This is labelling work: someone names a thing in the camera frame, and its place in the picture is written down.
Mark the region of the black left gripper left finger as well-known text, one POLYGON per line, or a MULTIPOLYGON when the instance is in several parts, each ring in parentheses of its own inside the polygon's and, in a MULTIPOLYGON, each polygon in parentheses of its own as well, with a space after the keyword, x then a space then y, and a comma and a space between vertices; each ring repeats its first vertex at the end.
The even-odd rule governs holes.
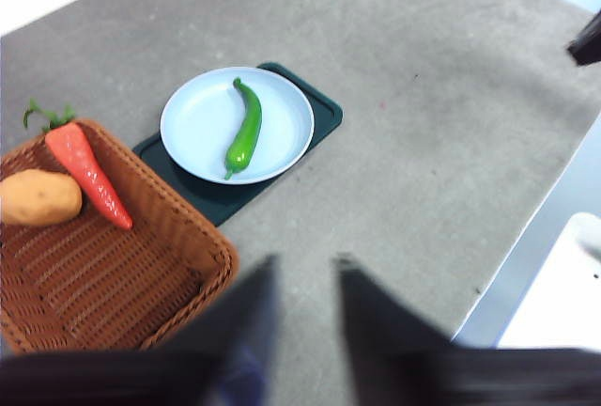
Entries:
POLYGON ((277 258, 151 350, 52 351, 1 362, 4 405, 259 405, 277 329, 277 258))

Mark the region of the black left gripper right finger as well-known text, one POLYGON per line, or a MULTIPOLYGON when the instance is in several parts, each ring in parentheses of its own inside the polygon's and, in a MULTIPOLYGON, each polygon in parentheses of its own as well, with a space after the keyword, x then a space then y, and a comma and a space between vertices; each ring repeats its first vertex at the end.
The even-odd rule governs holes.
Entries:
POLYGON ((351 257, 333 263, 349 371, 361 405, 599 404, 599 354, 455 344, 399 304, 351 257))

